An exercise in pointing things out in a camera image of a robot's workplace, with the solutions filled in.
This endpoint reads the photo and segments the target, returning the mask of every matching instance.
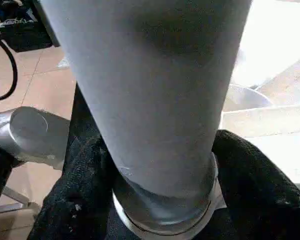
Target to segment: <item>gray pipe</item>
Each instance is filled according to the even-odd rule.
[[[42,0],[117,168],[162,197],[211,190],[250,0]]]

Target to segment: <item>metal stand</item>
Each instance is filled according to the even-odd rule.
[[[12,204],[5,204],[0,206],[0,214],[1,213],[6,213],[6,212],[11,212],[11,211],[16,211],[20,209],[27,209],[30,206],[30,200],[26,196],[20,194],[19,192],[16,192],[15,190],[5,186],[3,188],[2,194],[16,200],[16,203]]]

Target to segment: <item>black fabric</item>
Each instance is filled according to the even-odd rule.
[[[110,154],[76,88],[62,176],[44,199],[28,239],[104,239],[115,174]]]
[[[196,240],[285,240],[300,234],[300,191],[255,146],[218,131],[213,152],[228,209],[215,211]],[[77,88],[61,178],[45,198],[29,240],[138,240],[111,201],[118,174]]]
[[[242,239],[300,236],[300,190],[276,165],[226,130],[217,132],[212,151],[217,155],[222,194]]]

